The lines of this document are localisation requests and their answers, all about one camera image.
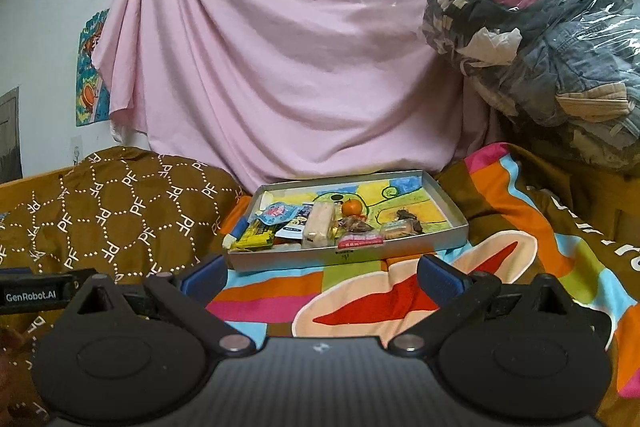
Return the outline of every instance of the round metal bolt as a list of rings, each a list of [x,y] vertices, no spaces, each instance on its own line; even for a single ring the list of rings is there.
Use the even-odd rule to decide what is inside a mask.
[[[417,351],[421,347],[424,347],[424,339],[418,335],[411,333],[405,333],[394,339],[394,346],[398,349],[402,349],[408,353]]]
[[[237,353],[251,346],[251,339],[244,335],[227,335],[220,339],[220,347],[231,353]]]

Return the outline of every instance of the plastic bag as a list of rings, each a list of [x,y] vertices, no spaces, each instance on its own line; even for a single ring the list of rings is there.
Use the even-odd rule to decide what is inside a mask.
[[[640,0],[422,0],[421,23],[416,0],[388,2],[517,129],[640,163]]]

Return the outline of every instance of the white wall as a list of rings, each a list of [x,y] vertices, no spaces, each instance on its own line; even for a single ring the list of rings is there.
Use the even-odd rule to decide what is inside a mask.
[[[72,164],[79,136],[88,155],[115,144],[108,122],[76,127],[78,41],[84,24],[111,0],[0,0],[0,94],[19,86],[25,176]],[[144,140],[137,140],[145,146]]]

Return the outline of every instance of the pink sheet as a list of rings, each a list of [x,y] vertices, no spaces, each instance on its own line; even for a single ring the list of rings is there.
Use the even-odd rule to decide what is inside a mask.
[[[438,171],[494,138],[459,72],[359,0],[115,0],[93,60],[112,120],[248,190]]]

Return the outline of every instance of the pink stripe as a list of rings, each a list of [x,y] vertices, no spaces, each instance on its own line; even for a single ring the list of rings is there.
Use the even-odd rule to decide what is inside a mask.
[[[484,169],[487,165],[496,163],[500,158],[509,153],[509,144],[504,142],[492,143],[481,150],[465,158],[466,169],[469,174],[473,174],[480,169]]]
[[[640,369],[629,379],[625,386],[618,391],[622,398],[640,398]]]
[[[293,322],[296,314],[318,294],[303,297],[271,297],[255,301],[211,301],[207,311],[224,321]]]

